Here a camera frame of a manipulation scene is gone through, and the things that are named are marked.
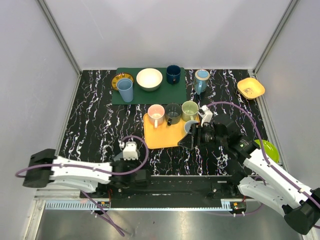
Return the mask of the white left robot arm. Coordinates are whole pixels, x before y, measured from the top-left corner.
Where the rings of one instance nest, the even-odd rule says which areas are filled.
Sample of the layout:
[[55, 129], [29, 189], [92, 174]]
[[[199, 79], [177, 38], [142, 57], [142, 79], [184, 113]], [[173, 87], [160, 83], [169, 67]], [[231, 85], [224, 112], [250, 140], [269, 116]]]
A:
[[103, 198], [108, 193], [108, 184], [118, 188], [133, 183], [138, 174], [142, 180], [146, 172], [142, 169], [149, 158], [149, 151], [141, 165], [129, 163], [128, 160], [117, 160], [107, 163], [80, 162], [55, 155], [54, 149], [45, 149], [30, 157], [27, 168], [16, 173], [23, 178], [23, 186], [40, 189], [47, 185], [60, 185], [92, 193]]

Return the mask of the blue and beige mug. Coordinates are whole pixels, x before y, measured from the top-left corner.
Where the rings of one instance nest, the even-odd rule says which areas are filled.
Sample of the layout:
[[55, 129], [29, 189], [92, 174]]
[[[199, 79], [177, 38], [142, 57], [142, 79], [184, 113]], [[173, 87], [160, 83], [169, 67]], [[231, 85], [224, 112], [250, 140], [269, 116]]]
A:
[[210, 73], [205, 69], [199, 69], [194, 74], [193, 88], [197, 95], [206, 91]]

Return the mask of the sage green mug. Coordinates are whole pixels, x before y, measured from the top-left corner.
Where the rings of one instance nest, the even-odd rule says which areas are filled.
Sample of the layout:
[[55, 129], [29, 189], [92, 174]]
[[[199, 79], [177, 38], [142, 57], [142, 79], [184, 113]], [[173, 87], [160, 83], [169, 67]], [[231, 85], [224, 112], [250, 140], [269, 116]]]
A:
[[194, 101], [186, 101], [181, 106], [182, 120], [188, 122], [190, 120], [196, 120], [199, 107]]

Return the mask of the dark grey mug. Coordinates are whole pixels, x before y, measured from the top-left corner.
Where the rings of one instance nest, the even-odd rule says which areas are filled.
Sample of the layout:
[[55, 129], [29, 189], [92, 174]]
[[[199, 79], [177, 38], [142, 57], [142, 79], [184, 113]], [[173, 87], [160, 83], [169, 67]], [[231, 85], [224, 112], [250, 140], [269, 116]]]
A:
[[177, 103], [170, 103], [164, 109], [167, 125], [171, 126], [178, 124], [182, 117], [181, 105]]

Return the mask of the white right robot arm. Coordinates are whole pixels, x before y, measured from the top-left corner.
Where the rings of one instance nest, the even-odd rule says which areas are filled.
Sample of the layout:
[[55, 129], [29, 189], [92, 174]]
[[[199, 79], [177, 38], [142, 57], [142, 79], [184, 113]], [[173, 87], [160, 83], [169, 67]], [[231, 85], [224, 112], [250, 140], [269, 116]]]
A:
[[257, 173], [267, 185], [241, 172], [231, 177], [228, 195], [253, 198], [279, 213], [297, 233], [307, 235], [320, 219], [320, 190], [295, 179], [270, 159], [262, 146], [241, 134], [236, 123], [218, 115], [213, 123], [192, 123], [178, 146], [194, 149], [202, 145], [222, 146], [227, 155]]

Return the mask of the pink mug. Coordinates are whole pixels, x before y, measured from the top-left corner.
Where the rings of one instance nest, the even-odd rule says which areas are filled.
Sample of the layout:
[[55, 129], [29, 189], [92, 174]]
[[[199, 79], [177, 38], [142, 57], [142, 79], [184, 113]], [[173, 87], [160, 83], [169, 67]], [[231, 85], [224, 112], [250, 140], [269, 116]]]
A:
[[162, 105], [153, 104], [148, 108], [147, 115], [149, 122], [156, 129], [165, 120], [165, 109]]

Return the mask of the white mug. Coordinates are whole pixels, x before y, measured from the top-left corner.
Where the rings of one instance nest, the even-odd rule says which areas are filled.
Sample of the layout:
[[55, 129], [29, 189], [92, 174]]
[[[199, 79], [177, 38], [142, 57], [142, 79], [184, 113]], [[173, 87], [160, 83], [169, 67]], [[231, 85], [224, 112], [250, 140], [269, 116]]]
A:
[[189, 121], [187, 121], [187, 122], [184, 124], [184, 131], [185, 131], [185, 133], [187, 134], [187, 133], [190, 131], [190, 129], [191, 129], [191, 127], [192, 127], [192, 124], [197, 124], [197, 123], [198, 123], [197, 120], [189, 120]]

